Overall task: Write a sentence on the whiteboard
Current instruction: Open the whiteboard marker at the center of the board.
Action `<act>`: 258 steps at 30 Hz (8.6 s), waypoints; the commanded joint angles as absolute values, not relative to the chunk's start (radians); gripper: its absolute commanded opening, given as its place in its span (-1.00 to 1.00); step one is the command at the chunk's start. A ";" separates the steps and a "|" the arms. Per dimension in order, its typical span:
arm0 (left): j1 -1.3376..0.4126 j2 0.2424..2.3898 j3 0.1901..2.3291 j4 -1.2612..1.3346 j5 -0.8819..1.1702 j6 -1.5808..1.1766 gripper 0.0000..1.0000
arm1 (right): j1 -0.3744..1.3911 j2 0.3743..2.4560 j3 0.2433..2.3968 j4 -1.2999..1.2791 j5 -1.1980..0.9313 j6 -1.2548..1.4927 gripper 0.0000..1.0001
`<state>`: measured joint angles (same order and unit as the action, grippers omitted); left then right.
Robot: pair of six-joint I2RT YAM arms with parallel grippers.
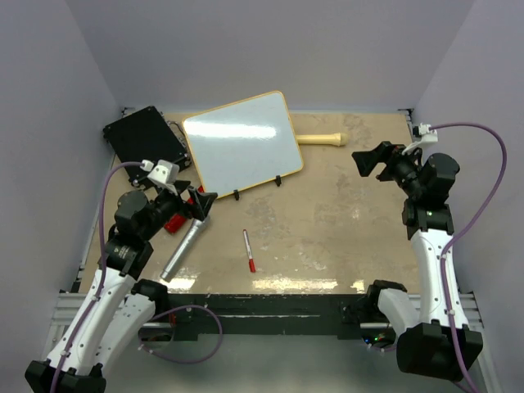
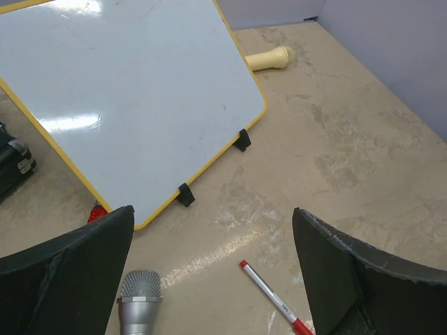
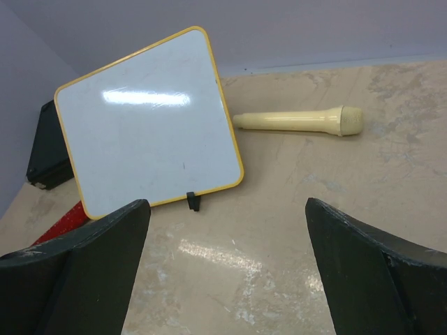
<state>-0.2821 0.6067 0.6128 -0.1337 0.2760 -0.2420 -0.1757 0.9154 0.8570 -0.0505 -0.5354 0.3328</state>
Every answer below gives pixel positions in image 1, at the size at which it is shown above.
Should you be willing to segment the yellow framed whiteboard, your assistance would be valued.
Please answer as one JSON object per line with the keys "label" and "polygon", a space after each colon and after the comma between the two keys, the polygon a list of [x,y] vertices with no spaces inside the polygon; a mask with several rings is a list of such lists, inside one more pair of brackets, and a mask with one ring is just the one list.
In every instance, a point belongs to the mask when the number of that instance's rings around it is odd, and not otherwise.
{"label": "yellow framed whiteboard", "polygon": [[279,91],[190,115],[181,127],[201,186],[219,198],[304,168],[286,99]]}

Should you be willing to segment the red whiteboard marker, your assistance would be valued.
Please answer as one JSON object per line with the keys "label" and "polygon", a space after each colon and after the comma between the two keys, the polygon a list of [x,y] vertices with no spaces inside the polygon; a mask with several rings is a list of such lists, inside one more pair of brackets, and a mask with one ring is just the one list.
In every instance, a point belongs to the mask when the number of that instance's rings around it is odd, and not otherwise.
{"label": "red whiteboard marker", "polygon": [[249,236],[248,236],[247,230],[243,229],[242,230],[242,234],[243,234],[243,238],[244,238],[244,242],[245,242],[245,246],[246,246],[246,253],[247,253],[247,258],[248,258],[249,270],[250,270],[251,273],[255,273],[256,272],[255,261],[254,261],[254,258],[253,258],[253,254],[252,254],[252,250],[251,250],[251,244],[250,244],[250,241],[249,241]]}

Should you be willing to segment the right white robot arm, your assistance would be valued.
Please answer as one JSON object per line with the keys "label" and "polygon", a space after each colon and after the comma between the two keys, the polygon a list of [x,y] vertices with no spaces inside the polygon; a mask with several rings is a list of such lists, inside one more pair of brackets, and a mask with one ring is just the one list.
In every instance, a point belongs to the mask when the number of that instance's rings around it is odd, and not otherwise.
{"label": "right white robot arm", "polygon": [[402,222],[418,262],[421,289],[415,306],[404,285],[376,280],[359,310],[392,326],[402,372],[461,382],[482,352],[483,339],[463,311],[450,244],[454,223],[447,199],[459,164],[443,153],[423,160],[421,148],[388,141],[352,157],[361,177],[382,164],[377,180],[392,181],[405,193]]}

